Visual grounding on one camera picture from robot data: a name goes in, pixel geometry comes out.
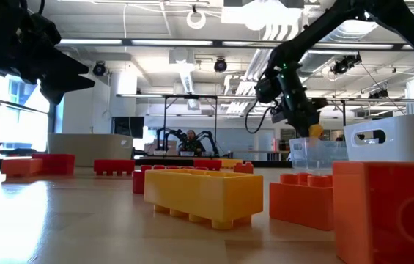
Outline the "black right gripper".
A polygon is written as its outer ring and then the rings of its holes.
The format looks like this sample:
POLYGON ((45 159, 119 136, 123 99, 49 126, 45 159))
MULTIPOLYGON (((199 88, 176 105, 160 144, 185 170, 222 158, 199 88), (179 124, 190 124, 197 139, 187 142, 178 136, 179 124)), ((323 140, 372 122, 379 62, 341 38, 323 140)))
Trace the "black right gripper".
POLYGON ((308 98, 304 104, 289 103, 286 98, 282 100, 284 116, 287 124, 296 127, 300 137, 310 137, 309 128, 320 120, 319 110, 328 105, 325 98, 308 98))

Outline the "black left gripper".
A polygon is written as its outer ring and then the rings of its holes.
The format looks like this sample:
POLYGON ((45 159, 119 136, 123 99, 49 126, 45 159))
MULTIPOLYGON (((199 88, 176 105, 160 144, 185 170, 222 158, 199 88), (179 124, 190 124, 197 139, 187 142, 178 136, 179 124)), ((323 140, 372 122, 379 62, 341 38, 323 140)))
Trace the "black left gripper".
POLYGON ((67 92, 92 88, 95 82, 80 76, 89 68, 57 50, 59 43, 60 33, 52 22, 0 23, 0 75, 29 83, 43 79, 40 91, 53 104, 60 104, 67 92))

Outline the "small orange toy brick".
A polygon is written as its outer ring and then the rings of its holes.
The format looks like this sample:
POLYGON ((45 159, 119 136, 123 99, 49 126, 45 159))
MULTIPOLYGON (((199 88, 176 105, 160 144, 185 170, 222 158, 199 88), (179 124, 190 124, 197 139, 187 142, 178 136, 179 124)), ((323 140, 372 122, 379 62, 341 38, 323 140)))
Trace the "small orange toy brick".
POLYGON ((254 165, 251 162, 237 163, 233 166, 233 172, 253 174, 254 173, 254 165))

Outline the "large yellow toy brick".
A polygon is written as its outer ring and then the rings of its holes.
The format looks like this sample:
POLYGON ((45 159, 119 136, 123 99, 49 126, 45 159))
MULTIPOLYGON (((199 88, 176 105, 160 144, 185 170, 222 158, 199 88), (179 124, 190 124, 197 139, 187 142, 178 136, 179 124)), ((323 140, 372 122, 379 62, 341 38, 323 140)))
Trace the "large yellow toy brick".
POLYGON ((147 170, 144 201, 156 212, 209 221, 217 230, 250 224, 264 206, 263 176, 197 169, 147 170))

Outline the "large orange toy brick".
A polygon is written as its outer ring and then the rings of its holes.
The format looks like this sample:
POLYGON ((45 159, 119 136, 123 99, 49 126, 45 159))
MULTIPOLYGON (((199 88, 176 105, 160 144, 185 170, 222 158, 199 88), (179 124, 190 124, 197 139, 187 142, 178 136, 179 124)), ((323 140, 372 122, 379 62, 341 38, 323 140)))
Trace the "large orange toy brick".
POLYGON ((334 163, 333 209, 346 264, 414 264, 414 162, 334 163))

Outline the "long red toy brick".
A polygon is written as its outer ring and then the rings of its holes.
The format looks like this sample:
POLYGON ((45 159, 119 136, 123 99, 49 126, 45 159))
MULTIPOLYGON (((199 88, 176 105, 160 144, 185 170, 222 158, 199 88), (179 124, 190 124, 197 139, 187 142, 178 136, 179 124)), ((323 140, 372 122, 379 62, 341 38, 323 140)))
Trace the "long red toy brick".
POLYGON ((194 166, 164 166, 164 165, 142 165, 140 170, 133 171, 133 193, 144 194, 145 172, 148 170, 163 170, 163 169, 199 169, 207 170, 207 167, 194 166))

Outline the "clear plastic storage bin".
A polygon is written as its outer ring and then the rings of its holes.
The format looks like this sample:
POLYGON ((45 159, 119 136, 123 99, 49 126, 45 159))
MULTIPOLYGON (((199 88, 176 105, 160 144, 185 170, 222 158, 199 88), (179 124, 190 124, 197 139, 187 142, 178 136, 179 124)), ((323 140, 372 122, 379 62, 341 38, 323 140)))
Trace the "clear plastic storage bin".
POLYGON ((322 141, 316 138, 289 140, 289 159, 295 169, 330 169, 334 161, 347 161, 343 141, 322 141))

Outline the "large bright window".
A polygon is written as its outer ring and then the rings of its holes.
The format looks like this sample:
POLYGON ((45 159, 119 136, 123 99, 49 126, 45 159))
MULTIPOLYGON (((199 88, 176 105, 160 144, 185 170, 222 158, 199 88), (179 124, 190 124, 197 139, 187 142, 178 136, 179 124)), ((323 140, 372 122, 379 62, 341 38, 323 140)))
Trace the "large bright window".
POLYGON ((15 76, 0 76, 0 149, 47 147, 50 103, 40 85, 27 84, 15 76))

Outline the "white plastic storage bin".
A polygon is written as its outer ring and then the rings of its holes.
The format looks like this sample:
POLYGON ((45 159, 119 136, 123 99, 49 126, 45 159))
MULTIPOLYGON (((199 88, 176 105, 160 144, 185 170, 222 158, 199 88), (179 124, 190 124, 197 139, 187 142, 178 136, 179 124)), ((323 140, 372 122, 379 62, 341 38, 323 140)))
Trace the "white plastic storage bin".
POLYGON ((414 114, 348 125, 344 128, 350 161, 414 162, 414 114), (384 140, 369 144, 361 134, 382 131, 384 140))
POLYGON ((50 154, 75 156, 75 166, 93 166, 94 160, 131 159, 133 137, 119 134, 50 133, 50 154))

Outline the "black computer monitor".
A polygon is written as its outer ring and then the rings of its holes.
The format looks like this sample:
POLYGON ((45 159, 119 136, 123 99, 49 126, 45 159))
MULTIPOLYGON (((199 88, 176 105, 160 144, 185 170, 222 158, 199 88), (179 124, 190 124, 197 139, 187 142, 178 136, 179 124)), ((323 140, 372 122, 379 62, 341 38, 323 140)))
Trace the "black computer monitor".
POLYGON ((142 139, 144 136, 144 118, 114 117, 112 119, 112 133, 142 139))

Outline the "person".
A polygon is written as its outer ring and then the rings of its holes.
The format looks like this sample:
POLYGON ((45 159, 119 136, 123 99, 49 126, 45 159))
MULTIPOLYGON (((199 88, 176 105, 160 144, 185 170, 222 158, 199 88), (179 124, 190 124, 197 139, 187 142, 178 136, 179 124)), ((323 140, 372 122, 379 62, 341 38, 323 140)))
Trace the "person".
POLYGON ((195 156, 201 156, 205 151, 203 144, 196 138, 193 130, 186 133, 186 141, 180 145, 180 152, 192 152, 195 156))

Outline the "silver round air duct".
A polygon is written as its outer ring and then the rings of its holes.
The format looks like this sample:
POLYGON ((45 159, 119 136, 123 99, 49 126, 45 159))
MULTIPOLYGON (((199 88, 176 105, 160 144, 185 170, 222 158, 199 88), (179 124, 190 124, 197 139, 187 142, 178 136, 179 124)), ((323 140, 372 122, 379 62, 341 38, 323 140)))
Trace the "silver round air duct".
MULTIPOLYGON (((343 42, 359 42, 366 35, 376 29, 378 25, 375 22, 364 22, 349 20, 343 22, 331 33, 321 39, 326 43, 343 43, 343 42)), ((318 70, 321 70, 329 62, 337 59, 343 59, 346 56, 356 56, 357 51, 307 51, 303 58, 299 61, 301 67, 298 73, 302 76, 310 76, 318 70)))

